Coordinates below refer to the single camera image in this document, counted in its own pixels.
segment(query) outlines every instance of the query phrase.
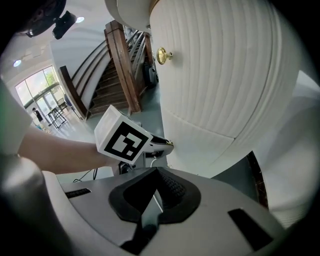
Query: glass door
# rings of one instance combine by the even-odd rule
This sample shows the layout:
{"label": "glass door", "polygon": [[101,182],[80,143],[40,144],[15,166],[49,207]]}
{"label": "glass door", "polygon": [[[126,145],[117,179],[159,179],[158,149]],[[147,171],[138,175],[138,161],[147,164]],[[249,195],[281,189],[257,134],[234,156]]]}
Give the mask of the glass door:
{"label": "glass door", "polygon": [[50,108],[47,105],[45,99],[43,97],[41,97],[40,99],[38,99],[36,101],[37,105],[39,106],[39,108],[41,109],[42,113],[46,116],[49,114],[50,112]]}
{"label": "glass door", "polygon": [[52,95],[51,91],[48,91],[45,95],[45,101],[48,103],[48,106],[50,108],[50,110],[53,110],[55,107],[58,106],[56,99],[54,98],[54,96]]}
{"label": "glass door", "polygon": [[62,91],[60,85],[52,88],[51,92],[57,102],[60,102],[60,100],[64,98],[64,92]]}

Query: wooden stair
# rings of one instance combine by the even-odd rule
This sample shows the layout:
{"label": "wooden stair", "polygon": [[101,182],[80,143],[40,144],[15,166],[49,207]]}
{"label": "wooden stair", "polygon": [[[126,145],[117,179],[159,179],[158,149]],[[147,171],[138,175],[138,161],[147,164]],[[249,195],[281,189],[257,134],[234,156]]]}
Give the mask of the wooden stair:
{"label": "wooden stair", "polygon": [[[143,37],[140,38],[137,44],[136,50],[131,58],[131,63],[135,60],[142,40]],[[110,105],[120,110],[129,107],[113,59],[110,60],[95,88],[86,118],[88,119],[94,115],[104,113]]]}

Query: wooden post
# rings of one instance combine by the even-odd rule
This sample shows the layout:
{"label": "wooden post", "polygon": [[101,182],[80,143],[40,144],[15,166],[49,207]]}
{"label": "wooden post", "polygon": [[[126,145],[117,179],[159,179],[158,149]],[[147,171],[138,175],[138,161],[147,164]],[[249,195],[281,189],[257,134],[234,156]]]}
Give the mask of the wooden post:
{"label": "wooden post", "polygon": [[108,49],[108,52],[109,52],[109,55],[110,55],[110,59],[112,59],[112,53],[111,53],[110,45],[109,45],[109,41],[108,41],[107,30],[103,30],[103,32],[104,32],[106,47]]}
{"label": "wooden post", "polygon": [[77,93],[77,90],[74,86],[74,83],[71,80],[67,67],[66,66],[60,67],[58,69],[58,74],[60,76],[62,83],[65,85],[64,89],[66,90],[68,97],[72,101],[73,106],[76,108],[76,110],[78,110],[81,117],[85,119],[87,114],[87,109],[84,103],[82,102],[80,96]]}
{"label": "wooden post", "polygon": [[146,49],[146,55],[148,56],[149,64],[152,66],[154,64],[154,58],[152,56],[152,48],[151,48],[151,41],[150,41],[150,34],[147,32],[144,32],[145,37],[145,49]]}
{"label": "wooden post", "polygon": [[124,27],[116,20],[105,25],[106,40],[108,40],[114,66],[119,76],[121,86],[132,112],[140,112],[140,97],[136,92],[136,80],[133,75]]}

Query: ceiling light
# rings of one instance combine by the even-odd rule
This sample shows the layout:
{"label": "ceiling light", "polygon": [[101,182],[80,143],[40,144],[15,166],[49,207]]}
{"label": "ceiling light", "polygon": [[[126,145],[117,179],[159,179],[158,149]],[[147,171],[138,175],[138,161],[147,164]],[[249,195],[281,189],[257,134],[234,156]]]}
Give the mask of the ceiling light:
{"label": "ceiling light", "polygon": [[85,17],[80,16],[80,17],[76,18],[75,23],[80,23],[80,22],[83,22],[84,20],[85,20]]}
{"label": "ceiling light", "polygon": [[13,66],[18,67],[20,64],[21,64],[21,59],[18,59],[13,63]]}

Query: person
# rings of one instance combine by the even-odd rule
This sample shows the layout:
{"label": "person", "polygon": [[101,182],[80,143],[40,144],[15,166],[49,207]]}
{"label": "person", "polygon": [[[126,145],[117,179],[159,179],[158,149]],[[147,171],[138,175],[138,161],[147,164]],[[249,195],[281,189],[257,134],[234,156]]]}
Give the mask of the person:
{"label": "person", "polygon": [[43,171],[55,174],[77,173],[108,166],[118,173],[119,160],[101,154],[95,143],[53,136],[30,126],[18,154],[32,160]]}
{"label": "person", "polygon": [[[33,161],[40,170],[54,174],[77,173],[105,166],[111,167],[114,174],[119,173],[120,161],[99,153],[95,143],[63,139],[31,125],[30,115],[13,98],[1,79],[0,109],[3,110],[0,156],[18,154]],[[35,108],[33,111],[43,122],[39,111]]]}
{"label": "person", "polygon": [[39,123],[48,131],[50,131],[49,127],[47,126],[47,124],[44,121],[44,118],[42,117],[42,115],[40,114],[40,112],[38,110],[36,110],[36,108],[34,107],[32,109],[33,113],[36,115],[36,118],[38,118]]}

